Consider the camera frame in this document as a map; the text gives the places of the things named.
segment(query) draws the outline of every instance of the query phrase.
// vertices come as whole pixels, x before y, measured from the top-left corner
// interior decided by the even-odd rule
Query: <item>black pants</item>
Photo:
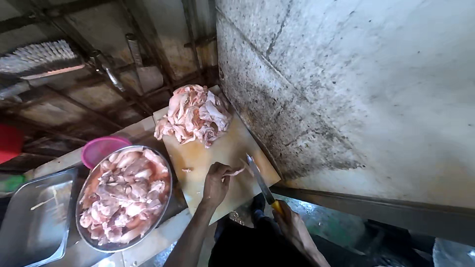
[[[210,267],[221,266],[310,266],[303,255],[290,244],[276,222],[257,210],[252,214],[254,228],[221,218],[216,227]]]

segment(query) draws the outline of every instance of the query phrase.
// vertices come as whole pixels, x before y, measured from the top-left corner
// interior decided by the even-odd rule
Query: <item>brush bristles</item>
[[[46,67],[47,70],[50,70],[54,63],[78,58],[78,55],[73,52],[65,40],[33,44],[18,48],[13,53],[0,57],[0,72],[19,74],[39,67]]]

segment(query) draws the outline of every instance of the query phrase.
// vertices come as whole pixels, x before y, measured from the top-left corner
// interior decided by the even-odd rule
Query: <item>person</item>
[[[212,164],[206,175],[203,199],[193,218],[168,256],[164,267],[195,267],[211,216],[221,204],[231,177],[224,176],[231,167]],[[262,194],[251,205],[254,228],[232,221],[225,216],[218,221],[215,245],[209,266],[315,266],[330,265],[312,241],[299,214],[280,201],[284,214],[273,210],[276,220],[264,216]]]

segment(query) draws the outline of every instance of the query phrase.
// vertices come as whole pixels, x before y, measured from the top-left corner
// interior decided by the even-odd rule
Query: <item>yellow knife handle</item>
[[[280,206],[279,201],[274,201],[274,203],[271,204],[272,208],[275,209],[280,215],[284,215],[284,211],[282,210],[282,207]]]

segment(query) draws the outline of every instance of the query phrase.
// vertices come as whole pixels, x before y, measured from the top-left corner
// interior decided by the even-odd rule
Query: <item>stainless steel bowl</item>
[[[170,172],[170,191],[168,192],[168,198],[167,198],[167,202],[164,204],[164,208],[161,212],[161,214],[158,216],[156,222],[154,222],[152,224],[152,226],[150,227],[150,229],[147,230],[147,232],[143,235],[143,237],[136,237],[135,239],[133,239],[132,241],[130,241],[128,244],[121,244],[121,243],[107,243],[107,244],[104,244],[102,246],[99,246],[97,243],[98,243],[98,240],[94,240],[94,239],[91,239],[91,234],[87,231],[87,229],[83,228],[81,226],[81,224],[79,224],[79,219],[81,218],[81,213],[83,212],[82,208],[81,208],[81,205],[79,204],[79,201],[81,200],[81,198],[84,196],[84,191],[86,189],[86,187],[89,185],[89,183],[91,182],[91,177],[95,177],[98,172],[100,172],[101,168],[100,168],[100,165],[101,163],[108,159],[110,155],[116,153],[116,152],[120,152],[124,149],[127,149],[127,148],[131,148],[131,147],[143,147],[144,149],[150,149],[152,150],[155,154],[161,156],[161,158],[163,158],[163,160],[165,161],[165,163],[167,164],[167,168]],[[136,244],[138,244],[140,241],[142,241],[145,237],[147,237],[150,232],[155,229],[157,227],[157,225],[160,223],[160,220],[162,219],[163,217],[163,214],[165,213],[165,210],[167,209],[168,207],[168,203],[170,202],[170,197],[171,197],[171,190],[173,188],[173,179],[172,179],[172,173],[171,173],[171,168],[170,168],[170,164],[168,162],[168,160],[160,153],[158,152],[156,149],[153,149],[151,147],[148,147],[148,146],[145,146],[145,145],[130,145],[130,146],[127,146],[127,147],[124,147],[124,148],[121,148],[121,149],[118,149],[112,153],[110,153],[107,157],[105,157],[104,159],[101,160],[101,162],[99,162],[98,165],[96,165],[94,167],[94,169],[92,169],[91,173],[89,174],[89,176],[87,177],[86,179],[86,182],[84,183],[82,189],[81,189],[81,192],[79,193],[79,196],[77,198],[77,203],[76,203],[76,227],[77,227],[77,230],[79,232],[79,235],[82,237],[82,239],[84,239],[84,241],[86,241],[86,243],[88,245],[90,245],[92,248],[98,250],[98,251],[101,251],[101,252],[105,252],[105,253],[113,253],[113,252],[118,252],[118,251],[123,251],[123,250],[126,250]]]

